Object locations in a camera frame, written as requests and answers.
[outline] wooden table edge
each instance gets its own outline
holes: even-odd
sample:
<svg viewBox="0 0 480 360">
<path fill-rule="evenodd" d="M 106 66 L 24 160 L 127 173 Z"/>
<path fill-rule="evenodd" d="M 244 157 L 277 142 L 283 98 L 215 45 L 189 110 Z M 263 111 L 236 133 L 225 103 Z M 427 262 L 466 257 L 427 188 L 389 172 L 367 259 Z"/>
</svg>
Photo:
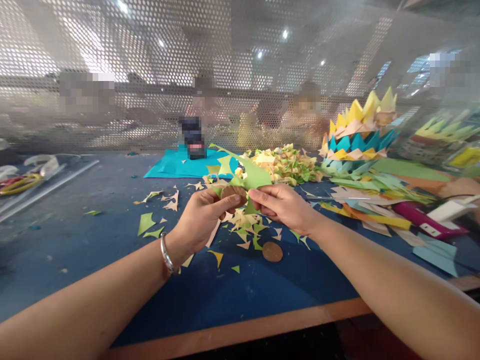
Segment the wooden table edge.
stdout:
<svg viewBox="0 0 480 360">
<path fill-rule="evenodd" d="M 461 291 L 480 288 L 480 278 L 473 275 L 454 278 L 449 280 L 449 283 Z M 101 359 L 172 359 L 334 321 L 354 318 L 371 312 L 367 304 L 365 304 L 361 298 L 357 297 L 326 305 L 313 306 L 116 347 L 109 349 Z"/>
</svg>

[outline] ceiling light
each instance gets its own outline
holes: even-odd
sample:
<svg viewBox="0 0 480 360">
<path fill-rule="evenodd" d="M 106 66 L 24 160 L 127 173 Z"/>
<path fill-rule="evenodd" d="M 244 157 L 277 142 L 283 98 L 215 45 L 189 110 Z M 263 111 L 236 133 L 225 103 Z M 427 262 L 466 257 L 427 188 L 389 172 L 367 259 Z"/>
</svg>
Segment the ceiling light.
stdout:
<svg viewBox="0 0 480 360">
<path fill-rule="evenodd" d="M 129 7 L 127 6 L 126 3 L 124 3 L 120 0 L 118 0 L 117 3 L 118 3 L 118 7 L 120 8 L 121 11 L 123 11 L 125 14 L 129 13 Z"/>
</svg>

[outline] scissors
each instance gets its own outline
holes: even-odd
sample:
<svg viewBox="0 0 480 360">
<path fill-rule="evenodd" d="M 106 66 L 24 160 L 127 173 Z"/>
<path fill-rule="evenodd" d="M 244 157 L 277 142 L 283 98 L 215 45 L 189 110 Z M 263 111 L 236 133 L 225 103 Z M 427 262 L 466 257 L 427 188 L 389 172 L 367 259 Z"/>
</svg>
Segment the scissors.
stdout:
<svg viewBox="0 0 480 360">
<path fill-rule="evenodd" d="M 0 182 L 0 196 L 14 195 L 30 189 L 42 181 L 42 177 L 37 173 L 26 176 L 14 177 Z"/>
</svg>

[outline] brown disc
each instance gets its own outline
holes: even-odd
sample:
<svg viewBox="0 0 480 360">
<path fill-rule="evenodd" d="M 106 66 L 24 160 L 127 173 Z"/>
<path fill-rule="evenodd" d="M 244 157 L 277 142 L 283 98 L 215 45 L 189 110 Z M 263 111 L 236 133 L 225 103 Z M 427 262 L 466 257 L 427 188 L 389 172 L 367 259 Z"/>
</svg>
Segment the brown disc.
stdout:
<svg viewBox="0 0 480 360">
<path fill-rule="evenodd" d="M 263 244 L 261 253 L 265 259 L 272 263 L 278 263 L 284 256 L 282 248 L 272 241 Z"/>
<path fill-rule="evenodd" d="M 240 195 L 241 200 L 240 203 L 236 206 L 237 208 L 242 207 L 247 203 L 247 192 L 243 187 L 236 186 L 236 185 L 227 185 L 225 186 L 220 193 L 220 199 L 224 199 L 229 197 L 230 195 Z"/>
</svg>

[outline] person's left hand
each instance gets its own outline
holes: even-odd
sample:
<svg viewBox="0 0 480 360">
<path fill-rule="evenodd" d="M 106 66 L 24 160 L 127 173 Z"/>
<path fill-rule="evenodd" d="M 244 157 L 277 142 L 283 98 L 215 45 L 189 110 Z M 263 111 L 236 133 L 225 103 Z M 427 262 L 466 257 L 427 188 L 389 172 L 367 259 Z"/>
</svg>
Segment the person's left hand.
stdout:
<svg viewBox="0 0 480 360">
<path fill-rule="evenodd" d="M 189 253 L 199 252 L 210 239 L 217 221 L 224 219 L 225 212 L 233 214 L 240 200 L 239 195 L 220 200 L 211 188 L 195 192 L 168 237 L 185 242 Z"/>
</svg>

